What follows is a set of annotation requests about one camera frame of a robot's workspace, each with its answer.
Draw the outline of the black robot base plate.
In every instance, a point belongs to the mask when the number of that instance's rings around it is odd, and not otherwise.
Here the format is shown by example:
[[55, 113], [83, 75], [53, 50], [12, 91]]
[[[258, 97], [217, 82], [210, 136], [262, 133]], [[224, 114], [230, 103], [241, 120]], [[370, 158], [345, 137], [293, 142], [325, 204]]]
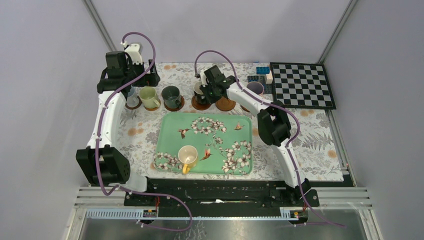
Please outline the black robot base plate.
[[129, 194], [124, 205], [131, 207], [176, 206], [175, 196], [186, 205], [201, 204], [220, 200], [224, 203], [253, 203], [266, 207], [312, 207], [320, 205], [318, 193], [309, 182], [299, 187], [289, 187], [282, 180], [206, 180], [149, 178], [147, 192], [150, 196]]

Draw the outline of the dark green mug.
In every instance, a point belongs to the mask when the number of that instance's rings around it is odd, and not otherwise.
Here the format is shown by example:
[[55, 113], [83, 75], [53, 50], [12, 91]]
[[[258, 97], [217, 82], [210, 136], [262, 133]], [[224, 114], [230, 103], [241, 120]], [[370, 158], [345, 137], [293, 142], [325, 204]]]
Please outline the dark green mug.
[[161, 92], [162, 98], [165, 100], [179, 99], [181, 96], [180, 90], [173, 85], [166, 86]]

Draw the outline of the light blue mug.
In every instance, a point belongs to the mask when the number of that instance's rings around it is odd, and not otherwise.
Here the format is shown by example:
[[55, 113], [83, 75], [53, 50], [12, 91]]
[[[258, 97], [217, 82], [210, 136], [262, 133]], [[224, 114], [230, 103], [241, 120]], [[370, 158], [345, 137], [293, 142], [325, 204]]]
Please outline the light blue mug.
[[132, 86], [130, 91], [128, 92], [126, 103], [128, 103], [129, 106], [134, 106], [137, 105], [138, 102], [139, 100], [136, 88]]

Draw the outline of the cream black mug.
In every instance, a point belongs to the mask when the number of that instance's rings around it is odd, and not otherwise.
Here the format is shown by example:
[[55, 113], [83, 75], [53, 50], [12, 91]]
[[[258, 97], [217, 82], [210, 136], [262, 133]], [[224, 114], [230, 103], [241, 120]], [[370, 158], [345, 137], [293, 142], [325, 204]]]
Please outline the cream black mug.
[[196, 102], [200, 105], [208, 105], [208, 101], [203, 93], [203, 91], [201, 90], [200, 87], [202, 87], [202, 82], [196, 82], [194, 87], [193, 87], [193, 91], [194, 91], [194, 98], [196, 100]]

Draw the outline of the light brown wooden coaster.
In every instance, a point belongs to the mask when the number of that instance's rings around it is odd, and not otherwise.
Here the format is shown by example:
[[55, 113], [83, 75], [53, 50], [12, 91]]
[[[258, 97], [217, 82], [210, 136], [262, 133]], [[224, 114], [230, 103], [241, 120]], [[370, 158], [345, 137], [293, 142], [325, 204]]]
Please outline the light brown wooden coaster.
[[162, 104], [162, 102], [160, 100], [153, 100], [151, 103], [154, 105], [154, 107], [147, 107], [144, 104], [144, 108], [147, 111], [150, 111], [150, 112], [158, 110], [161, 107], [161, 104]]

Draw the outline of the dark brown wooden coaster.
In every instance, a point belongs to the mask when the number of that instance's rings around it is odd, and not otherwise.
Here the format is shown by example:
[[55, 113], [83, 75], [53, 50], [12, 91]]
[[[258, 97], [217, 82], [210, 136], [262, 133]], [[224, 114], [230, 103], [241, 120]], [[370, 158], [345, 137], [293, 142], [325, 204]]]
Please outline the dark brown wooden coaster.
[[138, 104], [136, 104], [136, 105], [134, 105], [134, 106], [130, 106], [130, 105], [128, 105], [128, 103], [126, 103], [126, 104], [125, 104], [125, 107], [126, 107], [128, 110], [136, 110], [136, 109], [138, 109], [141, 105], [142, 105], [142, 102], [141, 102], [141, 101], [139, 101], [139, 102], [138, 102]]

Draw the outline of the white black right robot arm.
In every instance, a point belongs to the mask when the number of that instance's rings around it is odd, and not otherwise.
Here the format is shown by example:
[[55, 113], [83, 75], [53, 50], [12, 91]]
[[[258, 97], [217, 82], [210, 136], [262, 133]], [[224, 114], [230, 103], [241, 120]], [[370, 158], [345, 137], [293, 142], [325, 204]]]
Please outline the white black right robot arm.
[[293, 153], [291, 142], [291, 113], [280, 101], [271, 102], [241, 85], [238, 79], [226, 77], [214, 65], [195, 71], [195, 77], [201, 81], [201, 91], [209, 104], [221, 98], [234, 101], [256, 116], [258, 133], [261, 140], [274, 151], [284, 174], [288, 189], [287, 201], [293, 206], [301, 205], [307, 199], [311, 188], [308, 179], [300, 174], [299, 163]]

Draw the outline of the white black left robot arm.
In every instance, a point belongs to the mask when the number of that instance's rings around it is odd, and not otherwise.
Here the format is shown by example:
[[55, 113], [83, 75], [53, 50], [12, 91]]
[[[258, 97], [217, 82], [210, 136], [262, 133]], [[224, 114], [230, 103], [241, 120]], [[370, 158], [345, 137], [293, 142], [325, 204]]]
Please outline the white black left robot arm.
[[116, 189], [131, 178], [129, 160], [116, 147], [119, 118], [130, 93], [135, 87], [156, 87], [161, 79], [155, 60], [149, 59], [145, 67], [140, 50], [111, 51], [105, 60], [106, 68], [96, 86], [98, 110], [93, 132], [75, 157], [89, 184], [101, 187], [109, 196], [112, 192], [106, 186], [112, 184]]

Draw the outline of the pale green mug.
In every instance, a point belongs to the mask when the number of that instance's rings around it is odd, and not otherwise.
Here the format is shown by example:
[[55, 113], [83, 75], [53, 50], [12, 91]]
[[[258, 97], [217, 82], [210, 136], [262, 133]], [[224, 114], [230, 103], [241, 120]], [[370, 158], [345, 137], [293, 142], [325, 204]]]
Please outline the pale green mug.
[[139, 91], [139, 97], [142, 104], [146, 105], [148, 108], [154, 108], [154, 105], [152, 104], [153, 100], [160, 100], [156, 89], [151, 86], [142, 87]]

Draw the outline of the pink iridescent mug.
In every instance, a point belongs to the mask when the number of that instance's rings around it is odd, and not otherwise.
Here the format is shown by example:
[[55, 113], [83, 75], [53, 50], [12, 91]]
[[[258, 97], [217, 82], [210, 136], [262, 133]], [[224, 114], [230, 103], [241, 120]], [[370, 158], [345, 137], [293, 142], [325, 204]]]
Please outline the pink iridescent mug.
[[265, 91], [264, 86], [258, 81], [251, 81], [246, 87], [259, 96], [262, 96]]

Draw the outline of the yellow mug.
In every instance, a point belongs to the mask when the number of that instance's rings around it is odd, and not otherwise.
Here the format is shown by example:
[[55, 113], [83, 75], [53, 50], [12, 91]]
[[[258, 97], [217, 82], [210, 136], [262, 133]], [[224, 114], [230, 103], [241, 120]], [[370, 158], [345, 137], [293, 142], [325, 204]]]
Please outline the yellow mug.
[[182, 173], [188, 174], [198, 163], [198, 151], [192, 145], [181, 147], [177, 154], [178, 160], [182, 163]]

